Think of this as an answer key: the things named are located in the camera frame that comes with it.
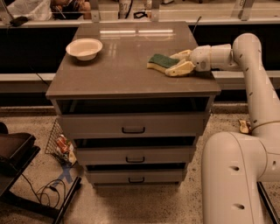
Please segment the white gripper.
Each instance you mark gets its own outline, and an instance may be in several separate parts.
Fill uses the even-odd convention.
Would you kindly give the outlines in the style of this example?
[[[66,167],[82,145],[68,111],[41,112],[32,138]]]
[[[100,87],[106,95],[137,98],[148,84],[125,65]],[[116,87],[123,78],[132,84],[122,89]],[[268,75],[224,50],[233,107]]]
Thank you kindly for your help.
[[[172,59],[186,60],[179,62],[176,66],[172,66],[165,70],[165,74],[170,77],[179,77],[190,74],[194,68],[197,72],[205,72],[211,70],[211,46],[203,45],[192,50],[184,50],[182,52],[171,55]]]

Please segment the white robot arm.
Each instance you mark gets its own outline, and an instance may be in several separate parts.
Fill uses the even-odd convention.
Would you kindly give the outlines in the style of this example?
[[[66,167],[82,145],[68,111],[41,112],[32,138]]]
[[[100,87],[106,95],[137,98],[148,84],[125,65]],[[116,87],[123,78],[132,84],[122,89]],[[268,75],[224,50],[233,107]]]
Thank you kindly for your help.
[[[252,33],[233,44],[203,45],[173,54],[167,74],[213,68],[243,72],[251,135],[220,132],[206,142],[201,159],[203,224],[265,224],[257,183],[280,177],[280,100]]]

